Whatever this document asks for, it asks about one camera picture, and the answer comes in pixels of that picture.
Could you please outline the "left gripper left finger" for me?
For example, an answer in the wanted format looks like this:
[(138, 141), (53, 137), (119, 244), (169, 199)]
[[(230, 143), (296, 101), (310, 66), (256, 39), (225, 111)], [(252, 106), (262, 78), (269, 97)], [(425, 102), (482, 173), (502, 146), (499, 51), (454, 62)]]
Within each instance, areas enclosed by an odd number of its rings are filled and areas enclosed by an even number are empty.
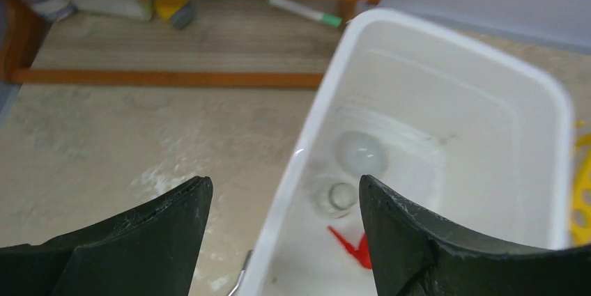
[(187, 295), (213, 184), (193, 177), (159, 197), (39, 244), (1, 249), (2, 295)]

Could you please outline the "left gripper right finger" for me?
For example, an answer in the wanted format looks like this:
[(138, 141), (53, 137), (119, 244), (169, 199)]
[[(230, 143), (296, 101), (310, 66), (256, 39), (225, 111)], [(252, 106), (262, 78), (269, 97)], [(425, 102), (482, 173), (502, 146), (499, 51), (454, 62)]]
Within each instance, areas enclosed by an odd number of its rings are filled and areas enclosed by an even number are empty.
[(590, 247), (542, 249), (454, 223), (377, 178), (359, 183), (379, 295), (589, 295)]

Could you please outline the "red cap wash bottle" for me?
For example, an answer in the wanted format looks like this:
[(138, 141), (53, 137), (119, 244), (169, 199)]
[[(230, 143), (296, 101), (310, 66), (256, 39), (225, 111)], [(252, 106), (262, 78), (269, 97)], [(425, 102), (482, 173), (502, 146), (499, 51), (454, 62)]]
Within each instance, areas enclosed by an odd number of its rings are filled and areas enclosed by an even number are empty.
[(352, 256), (360, 264), (361, 267), (367, 270), (372, 269), (369, 247), (367, 242), (367, 235), (365, 233), (362, 234), (357, 244), (353, 244), (349, 242), (341, 233), (339, 233), (332, 226), (328, 226), (327, 229), (340, 243), (340, 245), (343, 246), (344, 250), (350, 256)]

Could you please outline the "small glass jar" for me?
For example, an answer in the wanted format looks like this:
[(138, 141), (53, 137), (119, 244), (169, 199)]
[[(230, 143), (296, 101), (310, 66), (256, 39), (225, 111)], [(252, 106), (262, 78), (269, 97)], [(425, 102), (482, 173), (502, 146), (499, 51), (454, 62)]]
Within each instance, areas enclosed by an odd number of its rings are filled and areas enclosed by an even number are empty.
[(357, 202), (357, 189), (347, 182), (324, 185), (314, 195), (314, 205), (317, 212), (331, 219), (349, 215)]

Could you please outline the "clear watch glass dish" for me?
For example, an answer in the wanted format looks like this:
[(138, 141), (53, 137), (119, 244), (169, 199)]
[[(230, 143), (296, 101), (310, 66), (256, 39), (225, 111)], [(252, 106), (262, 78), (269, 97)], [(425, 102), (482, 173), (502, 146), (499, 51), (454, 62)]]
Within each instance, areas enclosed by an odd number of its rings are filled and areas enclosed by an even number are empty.
[(382, 176), (388, 169), (389, 157), (384, 144), (376, 137), (360, 131), (340, 134), (334, 142), (338, 165), (351, 176)]

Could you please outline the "white plastic bin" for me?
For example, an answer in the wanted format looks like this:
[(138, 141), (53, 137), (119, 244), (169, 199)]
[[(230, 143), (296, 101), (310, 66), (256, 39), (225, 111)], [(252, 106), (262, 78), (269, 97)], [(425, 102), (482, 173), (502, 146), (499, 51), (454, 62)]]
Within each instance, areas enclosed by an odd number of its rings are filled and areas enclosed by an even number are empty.
[(437, 24), (374, 8), (347, 26), (277, 188), (239, 295), (374, 295), (372, 273), (327, 229), (363, 234), (360, 202), (320, 215), (324, 185), (358, 185), (336, 138), (379, 139), (377, 177), (462, 226), (545, 249), (568, 247), (575, 115), (549, 73)]

